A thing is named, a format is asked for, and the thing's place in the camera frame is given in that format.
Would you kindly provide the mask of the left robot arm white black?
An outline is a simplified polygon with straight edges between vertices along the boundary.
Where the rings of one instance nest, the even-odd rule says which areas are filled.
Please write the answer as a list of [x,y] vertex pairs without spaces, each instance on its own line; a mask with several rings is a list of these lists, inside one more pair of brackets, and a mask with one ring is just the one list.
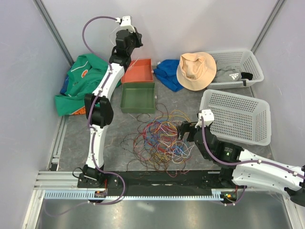
[[116,33],[116,45],[109,59],[109,68],[97,88],[84,98],[90,128],[90,149],[86,164],[78,178],[78,188],[101,188],[107,172],[104,166],[104,142],[114,116],[110,98],[117,83],[131,64],[131,54],[142,46],[142,35],[133,26],[122,26]]

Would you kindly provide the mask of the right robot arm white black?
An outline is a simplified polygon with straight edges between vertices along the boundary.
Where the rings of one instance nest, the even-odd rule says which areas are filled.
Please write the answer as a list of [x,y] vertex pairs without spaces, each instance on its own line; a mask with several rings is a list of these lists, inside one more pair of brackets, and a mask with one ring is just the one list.
[[233,143],[219,140],[208,126],[182,122],[177,136],[193,142],[204,159],[221,168],[218,182],[222,187],[255,187],[268,189],[289,197],[300,206],[305,205],[305,168],[282,164],[259,156]]

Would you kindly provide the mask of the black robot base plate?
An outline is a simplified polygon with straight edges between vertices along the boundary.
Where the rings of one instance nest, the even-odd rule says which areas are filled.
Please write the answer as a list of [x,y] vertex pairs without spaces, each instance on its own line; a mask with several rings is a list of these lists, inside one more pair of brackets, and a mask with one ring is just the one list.
[[124,180],[115,175],[106,174],[97,180],[79,175],[78,188],[97,190],[106,188],[110,194],[124,195],[209,195],[212,189],[235,189],[232,182],[219,179],[220,170],[190,170],[174,177],[157,171],[125,171],[118,173]]

